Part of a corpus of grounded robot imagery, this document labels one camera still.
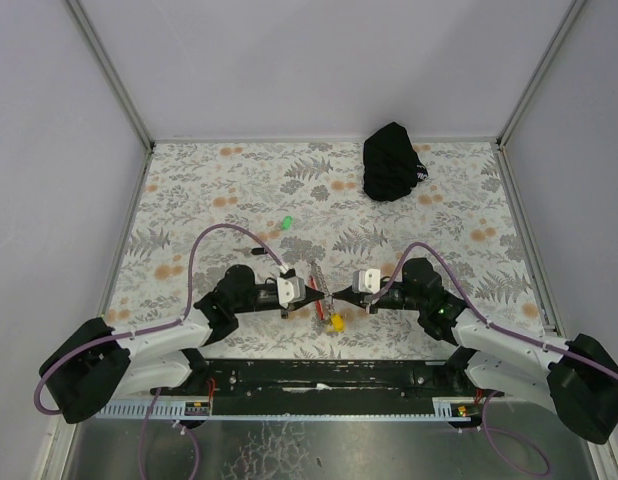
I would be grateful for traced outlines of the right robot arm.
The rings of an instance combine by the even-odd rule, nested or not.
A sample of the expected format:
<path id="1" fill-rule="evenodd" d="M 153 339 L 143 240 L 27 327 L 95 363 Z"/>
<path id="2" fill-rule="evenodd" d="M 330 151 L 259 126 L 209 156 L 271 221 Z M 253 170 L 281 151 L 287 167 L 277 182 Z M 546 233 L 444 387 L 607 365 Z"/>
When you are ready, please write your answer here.
<path id="1" fill-rule="evenodd" d="M 565 340 L 507 329 L 483 319 L 464 297 L 447 290 L 425 258 L 406 261 L 401 278 L 360 270 L 334 298 L 374 313 L 410 310 L 435 340 L 456 346 L 453 358 L 469 381 L 539 405 L 582 439 L 604 444 L 618 425 L 618 364 L 596 339 Z"/>

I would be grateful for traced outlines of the red-handled metal key organizer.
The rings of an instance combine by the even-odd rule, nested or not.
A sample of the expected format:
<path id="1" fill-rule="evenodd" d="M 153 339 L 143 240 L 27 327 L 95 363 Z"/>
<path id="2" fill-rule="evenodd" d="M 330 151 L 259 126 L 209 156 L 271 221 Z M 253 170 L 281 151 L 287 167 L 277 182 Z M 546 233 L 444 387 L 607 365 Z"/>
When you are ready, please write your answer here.
<path id="1" fill-rule="evenodd" d="M 325 322 L 330 322 L 334 314 L 333 299 L 327 285 L 326 279 L 320 265 L 316 260 L 309 262 L 310 278 L 312 287 L 323 294 L 323 299 L 320 300 L 322 309 L 322 318 Z"/>

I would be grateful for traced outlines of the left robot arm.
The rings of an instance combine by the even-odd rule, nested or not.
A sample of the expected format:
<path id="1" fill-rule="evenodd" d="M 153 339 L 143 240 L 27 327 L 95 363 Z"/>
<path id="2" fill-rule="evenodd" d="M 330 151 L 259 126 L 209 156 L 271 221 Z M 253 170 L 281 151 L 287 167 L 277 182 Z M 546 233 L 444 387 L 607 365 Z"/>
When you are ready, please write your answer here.
<path id="1" fill-rule="evenodd" d="M 137 330 L 117 330 L 101 317 L 84 322 L 41 365 L 34 404 L 41 413 L 77 424 L 112 399 L 158 387 L 178 389 L 202 369 L 200 348 L 232 334 L 240 314 L 288 315 L 323 297 L 293 270 L 259 284 L 250 267 L 232 266 L 191 304 L 184 319 L 152 321 Z"/>

